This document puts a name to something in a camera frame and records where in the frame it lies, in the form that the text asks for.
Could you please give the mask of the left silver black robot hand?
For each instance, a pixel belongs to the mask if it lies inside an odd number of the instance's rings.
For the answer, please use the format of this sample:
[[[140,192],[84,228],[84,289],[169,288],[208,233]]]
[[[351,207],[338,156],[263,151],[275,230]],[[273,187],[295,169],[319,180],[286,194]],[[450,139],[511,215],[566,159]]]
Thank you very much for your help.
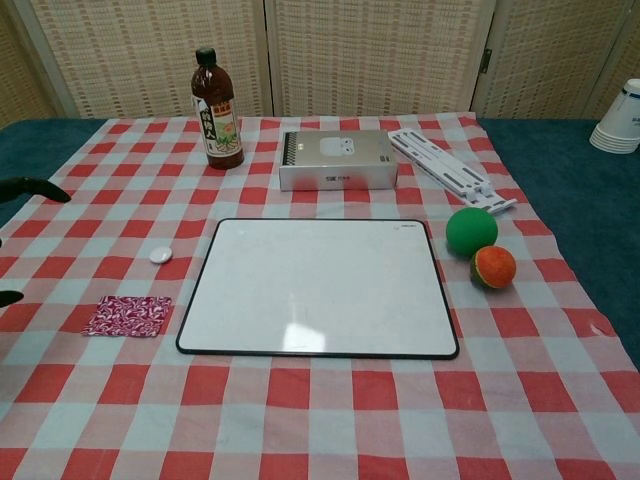
[[[16,200],[22,195],[37,195],[57,203],[68,203],[71,196],[48,180],[30,177],[13,177],[1,180],[0,202],[2,204]],[[4,290],[0,293],[0,307],[10,306],[24,298],[15,290]]]

